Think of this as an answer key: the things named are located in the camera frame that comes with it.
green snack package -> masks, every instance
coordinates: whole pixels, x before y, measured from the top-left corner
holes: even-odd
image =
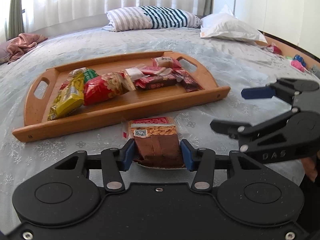
[[[99,76],[93,69],[89,68],[83,73],[84,83],[87,83],[89,80]]]

yellow snack package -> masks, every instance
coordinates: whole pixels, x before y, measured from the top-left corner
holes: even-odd
[[[72,78],[69,85],[58,91],[50,107],[48,121],[68,116],[84,103],[84,75],[79,73]]]

pillowcase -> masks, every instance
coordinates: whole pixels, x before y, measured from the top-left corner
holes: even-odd
[[[249,24],[237,19],[227,5],[218,14],[210,14],[201,19],[200,38],[215,37],[233,41],[262,41],[264,35]]]
[[[7,47],[10,41],[0,44],[0,64],[6,63],[10,59],[10,53],[7,51]]]
[[[192,13],[165,7],[125,7],[108,11],[107,14],[110,23],[103,29],[114,32],[169,27],[200,27],[200,19]]]

striped pillow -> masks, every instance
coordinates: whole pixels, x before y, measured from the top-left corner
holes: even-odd
[[[179,9],[156,6],[125,7],[108,11],[107,31],[159,29],[169,27],[199,28],[200,19]]]

white wardrobe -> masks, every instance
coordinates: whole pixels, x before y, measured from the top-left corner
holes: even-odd
[[[320,0],[214,0],[227,3],[242,21],[320,57]]]

